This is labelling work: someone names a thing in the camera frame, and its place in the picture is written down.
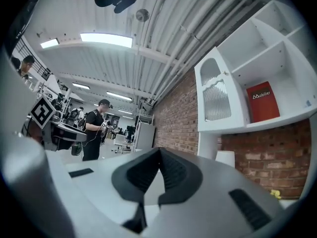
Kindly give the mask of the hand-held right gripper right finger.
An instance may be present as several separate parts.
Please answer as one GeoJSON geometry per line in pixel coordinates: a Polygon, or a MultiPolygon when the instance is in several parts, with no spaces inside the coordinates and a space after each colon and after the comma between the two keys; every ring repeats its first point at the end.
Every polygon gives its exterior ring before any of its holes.
{"type": "Polygon", "coordinates": [[[159,170],[165,193],[159,196],[159,205],[180,204],[190,199],[200,188],[203,174],[192,162],[160,148],[159,170]]]}

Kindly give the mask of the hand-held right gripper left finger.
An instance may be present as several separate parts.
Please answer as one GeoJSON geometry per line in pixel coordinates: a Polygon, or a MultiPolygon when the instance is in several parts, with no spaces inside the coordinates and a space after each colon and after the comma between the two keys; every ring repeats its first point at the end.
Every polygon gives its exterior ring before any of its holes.
{"type": "Polygon", "coordinates": [[[120,197],[137,204],[133,217],[122,225],[137,234],[147,227],[144,195],[157,175],[160,160],[160,150],[154,148],[119,166],[111,176],[112,185],[120,197]]]}

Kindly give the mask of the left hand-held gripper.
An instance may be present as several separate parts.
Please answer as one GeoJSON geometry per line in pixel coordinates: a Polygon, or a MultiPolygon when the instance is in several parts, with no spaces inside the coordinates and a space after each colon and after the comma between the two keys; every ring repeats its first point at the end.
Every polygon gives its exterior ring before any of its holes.
{"type": "Polygon", "coordinates": [[[51,151],[67,150],[87,138],[83,131],[65,124],[62,113],[45,96],[41,96],[30,111],[29,136],[51,151]]]}

